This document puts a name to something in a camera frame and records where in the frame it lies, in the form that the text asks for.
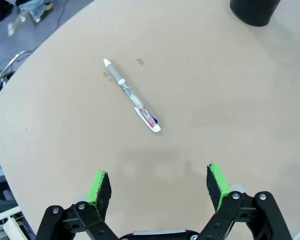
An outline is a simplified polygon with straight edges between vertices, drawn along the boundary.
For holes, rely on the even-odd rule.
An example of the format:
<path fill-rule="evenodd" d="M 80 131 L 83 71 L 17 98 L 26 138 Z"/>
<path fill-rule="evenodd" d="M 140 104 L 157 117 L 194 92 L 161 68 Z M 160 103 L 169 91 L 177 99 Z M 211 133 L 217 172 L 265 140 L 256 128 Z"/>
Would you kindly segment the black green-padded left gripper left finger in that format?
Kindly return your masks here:
<path fill-rule="evenodd" d="M 77 233 L 87 233 L 91 240 L 118 240 L 105 223 L 112 189 L 109 175 L 99 171 L 84 201 L 64 209 L 49 206 L 36 234 L 37 240 L 73 240 Z"/>

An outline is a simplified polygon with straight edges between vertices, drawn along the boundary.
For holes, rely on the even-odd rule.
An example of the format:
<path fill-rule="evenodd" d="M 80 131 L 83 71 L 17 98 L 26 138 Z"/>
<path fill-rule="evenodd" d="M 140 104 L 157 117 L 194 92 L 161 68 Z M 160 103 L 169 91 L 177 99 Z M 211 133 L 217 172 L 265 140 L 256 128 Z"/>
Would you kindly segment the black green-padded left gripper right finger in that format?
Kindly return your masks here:
<path fill-rule="evenodd" d="M 198 240 L 225 240 L 235 223 L 245 223 L 254 240 L 291 240 L 292 236 L 274 196 L 254 196 L 232 190 L 217 163 L 207 166 L 206 186 L 215 213 Z"/>

